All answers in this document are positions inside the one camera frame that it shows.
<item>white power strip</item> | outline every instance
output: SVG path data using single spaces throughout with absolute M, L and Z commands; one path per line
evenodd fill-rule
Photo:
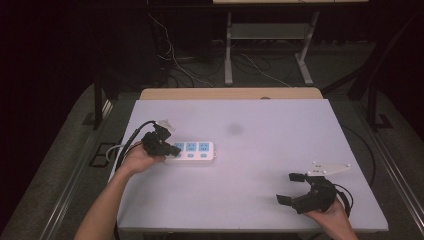
M 170 143 L 181 149 L 178 156 L 167 156 L 165 163 L 210 163 L 215 158 L 212 142 L 176 142 Z

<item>gray floor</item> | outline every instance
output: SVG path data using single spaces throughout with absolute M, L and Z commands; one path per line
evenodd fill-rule
M 306 58 L 314 86 L 323 88 L 359 67 L 369 56 L 371 43 L 313 44 Z M 177 52 L 182 67 L 201 81 L 211 81 L 215 87 L 225 87 L 223 51 L 218 47 L 212 61 L 193 61 L 188 53 Z M 298 43 L 279 42 L 273 45 L 237 43 L 233 46 L 233 87 L 284 87 L 282 83 L 265 77 L 252 67 L 243 56 L 246 54 L 266 74 L 293 87 L 304 87 L 293 54 L 300 49 Z M 191 86 L 191 81 L 180 71 L 171 71 L 171 78 L 164 87 Z M 195 87 L 209 87 L 196 79 Z M 387 171 L 387 158 L 400 169 L 415 194 L 417 202 L 424 200 L 424 144 L 405 119 L 383 95 L 378 96 L 378 113 L 385 114 L 393 125 L 391 129 L 370 131 L 364 123 L 366 99 L 358 102 L 346 97 L 350 84 L 346 84 L 326 98 L 330 99 L 334 112 L 343 126 L 364 175 L 372 175 L 371 148 L 376 159 L 376 178 L 372 186 L 388 222 L 390 231 L 359 234 L 361 239 L 424 239 L 411 214 L 411 200 L 404 198 L 402 185 Z M 119 143 L 125 131 L 132 106 L 139 93 L 123 93 L 117 101 L 105 107 L 105 120 L 93 131 L 84 120 L 93 113 L 92 86 L 75 103 L 68 120 L 63 125 L 42 166 L 25 196 L 20 202 L 1 239 L 72 239 L 85 212 L 107 183 L 112 163 L 106 168 L 89 167 L 94 153 L 101 143 Z M 309 239 L 313 234 L 300 234 Z M 148 235 L 161 239 L 165 235 Z M 246 239 L 246 236 L 229 235 L 168 235 L 171 239 Z M 122 239 L 140 239 L 140 234 L 123 233 Z M 282 235 L 255 236 L 254 239 L 283 239 Z M 321 235 L 317 239 L 329 239 Z

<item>hand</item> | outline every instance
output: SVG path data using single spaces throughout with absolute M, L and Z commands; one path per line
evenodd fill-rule
M 129 172 L 132 176 L 140 173 L 155 163 L 165 161 L 165 156 L 149 156 L 141 142 L 136 142 L 129 151 L 120 168 Z
M 350 225 L 343 205 L 337 198 L 326 212 L 311 211 L 305 213 L 305 215 L 314 219 L 334 240 L 358 239 Z

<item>table leg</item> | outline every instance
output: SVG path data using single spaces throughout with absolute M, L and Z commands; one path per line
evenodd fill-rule
M 300 72 L 302 73 L 303 80 L 305 81 L 305 84 L 308 86 L 311 86 L 314 83 L 312 82 L 311 75 L 309 74 L 309 70 L 306 66 L 305 57 L 306 57 L 306 53 L 308 52 L 309 44 L 311 43 L 311 40 L 312 40 L 312 36 L 314 34 L 315 26 L 318 21 L 318 16 L 319 16 L 319 12 L 318 11 L 314 12 L 311 23 L 309 24 L 306 31 L 306 36 L 304 39 L 302 50 L 300 51 L 300 53 L 295 54 L 296 61 L 299 66 Z
M 225 85 L 233 85 L 233 72 L 231 68 L 231 12 L 227 19 L 227 41 L 225 48 Z

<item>white table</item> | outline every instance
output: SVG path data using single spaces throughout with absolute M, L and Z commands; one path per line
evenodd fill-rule
M 353 194 L 353 228 L 388 229 L 327 100 L 140 100 L 123 142 L 144 122 L 162 119 L 176 128 L 169 141 L 212 141 L 217 157 L 209 165 L 158 164 L 134 176 L 121 202 L 120 229 L 317 231 L 275 197 L 306 194 L 309 184 L 290 182 L 288 174 L 305 173 L 312 161 L 351 164 L 327 179 Z M 152 130 L 145 127 L 137 139 Z

